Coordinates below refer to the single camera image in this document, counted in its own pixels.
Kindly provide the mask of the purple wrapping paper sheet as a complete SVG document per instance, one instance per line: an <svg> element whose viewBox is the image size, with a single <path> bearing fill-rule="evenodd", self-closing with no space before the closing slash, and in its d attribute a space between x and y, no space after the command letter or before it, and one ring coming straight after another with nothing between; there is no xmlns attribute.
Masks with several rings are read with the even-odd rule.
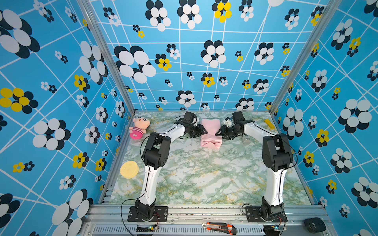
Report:
<svg viewBox="0 0 378 236"><path fill-rule="evenodd" d="M200 145L203 148L220 149L222 145L222 136L216 136L221 128L219 119L203 119L201 125L207 131L207 134L201 136Z"/></svg>

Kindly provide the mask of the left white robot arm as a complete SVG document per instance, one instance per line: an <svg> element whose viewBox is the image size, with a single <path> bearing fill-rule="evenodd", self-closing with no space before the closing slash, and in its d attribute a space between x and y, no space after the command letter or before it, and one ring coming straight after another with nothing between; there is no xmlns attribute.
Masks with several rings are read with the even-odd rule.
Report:
<svg viewBox="0 0 378 236"><path fill-rule="evenodd" d="M168 161L171 143L185 135L198 138L204 134L207 134L207 131L199 124L198 117L194 113L186 112L172 127L149 135L142 152L145 176L141 196L136 200L136 204L145 207L152 207L155 204L158 177Z"/></svg>

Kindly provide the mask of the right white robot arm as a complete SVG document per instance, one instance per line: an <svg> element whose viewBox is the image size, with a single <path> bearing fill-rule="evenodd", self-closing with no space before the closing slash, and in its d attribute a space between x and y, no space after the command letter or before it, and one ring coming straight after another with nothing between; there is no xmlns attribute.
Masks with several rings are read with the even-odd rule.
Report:
<svg viewBox="0 0 378 236"><path fill-rule="evenodd" d="M261 216L269 221L284 212L284 178L293 162L293 154L288 137L281 133L268 131L253 120L246 120L241 111L227 118L225 124L216 132L227 140L248 135L262 144L262 160L267 167L267 185L262 198Z"/></svg>

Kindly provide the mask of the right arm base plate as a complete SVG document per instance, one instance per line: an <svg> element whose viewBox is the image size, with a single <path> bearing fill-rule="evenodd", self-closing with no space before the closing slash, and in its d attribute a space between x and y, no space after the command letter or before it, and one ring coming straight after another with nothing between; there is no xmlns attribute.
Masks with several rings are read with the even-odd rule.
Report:
<svg viewBox="0 0 378 236"><path fill-rule="evenodd" d="M244 213L249 223L287 223L288 219L284 209L280 206L246 206Z"/></svg>

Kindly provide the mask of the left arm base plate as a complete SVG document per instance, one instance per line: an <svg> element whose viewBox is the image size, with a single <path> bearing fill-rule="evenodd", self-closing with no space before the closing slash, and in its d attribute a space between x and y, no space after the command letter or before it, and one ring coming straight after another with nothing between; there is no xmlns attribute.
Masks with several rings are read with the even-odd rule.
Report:
<svg viewBox="0 0 378 236"><path fill-rule="evenodd" d="M145 205L136 200L135 205L130 207L128 222L167 222L168 207L156 206L155 202Z"/></svg>

